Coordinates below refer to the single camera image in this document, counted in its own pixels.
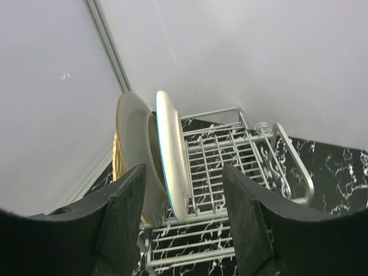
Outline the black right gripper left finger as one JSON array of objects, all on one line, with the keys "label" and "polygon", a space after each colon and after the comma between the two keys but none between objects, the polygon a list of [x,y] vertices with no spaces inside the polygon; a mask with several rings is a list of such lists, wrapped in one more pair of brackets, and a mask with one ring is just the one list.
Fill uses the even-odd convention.
[{"label": "black right gripper left finger", "polygon": [[2,275],[131,275],[146,184],[138,164],[50,214],[1,211]]}]

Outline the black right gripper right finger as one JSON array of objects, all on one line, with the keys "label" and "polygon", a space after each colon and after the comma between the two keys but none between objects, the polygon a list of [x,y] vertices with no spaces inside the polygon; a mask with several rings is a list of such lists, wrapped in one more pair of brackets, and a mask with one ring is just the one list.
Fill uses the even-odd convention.
[{"label": "black right gripper right finger", "polygon": [[308,208],[230,164],[223,185],[240,275],[367,274],[367,210],[335,216]]}]

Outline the yellow green woven plate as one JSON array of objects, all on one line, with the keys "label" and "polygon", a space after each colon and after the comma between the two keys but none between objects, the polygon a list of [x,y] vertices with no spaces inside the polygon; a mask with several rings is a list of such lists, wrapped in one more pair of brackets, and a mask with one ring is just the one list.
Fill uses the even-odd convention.
[{"label": "yellow green woven plate", "polygon": [[118,133],[114,134],[113,150],[112,150],[112,175],[113,182],[118,180],[125,174],[125,168],[121,157],[120,144],[118,140]]}]

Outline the grey reindeer plate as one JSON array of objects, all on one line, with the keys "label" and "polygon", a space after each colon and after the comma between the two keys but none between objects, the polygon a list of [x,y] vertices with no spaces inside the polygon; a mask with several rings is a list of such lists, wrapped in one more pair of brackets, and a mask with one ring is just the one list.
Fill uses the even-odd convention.
[{"label": "grey reindeer plate", "polygon": [[142,217],[153,227],[159,227],[166,214],[168,199],[156,116],[135,92],[127,91],[118,100],[116,127],[123,168],[128,171],[140,163],[146,166]]}]

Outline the white bottom plate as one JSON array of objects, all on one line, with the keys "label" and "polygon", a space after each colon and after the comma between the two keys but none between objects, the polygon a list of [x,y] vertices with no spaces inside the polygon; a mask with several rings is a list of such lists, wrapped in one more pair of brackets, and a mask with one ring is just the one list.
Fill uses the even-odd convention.
[{"label": "white bottom plate", "polygon": [[188,215],[191,196],[185,141],[178,111],[163,90],[156,93],[156,119],[168,199],[174,217],[183,222]]}]

